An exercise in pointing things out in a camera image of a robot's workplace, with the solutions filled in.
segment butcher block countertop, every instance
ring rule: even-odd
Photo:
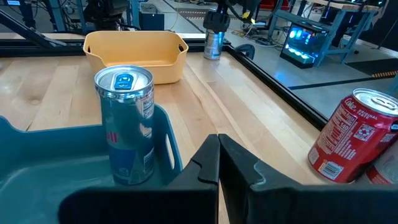
[[[0,115],[20,130],[101,123],[94,73],[85,57],[0,58]],[[325,183],[307,153],[319,131],[230,54],[188,53],[183,79],[155,86],[184,165],[207,135],[225,133],[302,184]],[[227,223],[220,200],[220,223]]]

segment blue tray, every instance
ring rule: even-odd
[[[182,170],[169,117],[157,105],[154,124],[155,170],[143,187],[167,185]],[[114,186],[107,154],[102,125],[24,132],[0,116],[0,223],[57,223],[67,195]]]

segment silver cylinder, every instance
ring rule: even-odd
[[[210,60],[219,60],[223,49],[224,32],[214,33],[206,30],[204,57]]]
[[[95,77],[115,183],[139,184],[154,171],[154,77],[133,66],[104,68]]]

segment yellow plastic bin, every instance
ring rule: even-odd
[[[112,65],[138,65],[152,72],[155,84],[182,78],[188,45],[168,31],[96,31],[83,50],[95,73]]]

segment can lid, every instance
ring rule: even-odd
[[[398,116],[398,100],[392,96],[365,88],[355,89],[353,95],[360,103],[374,111],[389,116]]]
[[[150,71],[134,65],[104,68],[94,77],[95,85],[113,93],[138,91],[153,83]]]

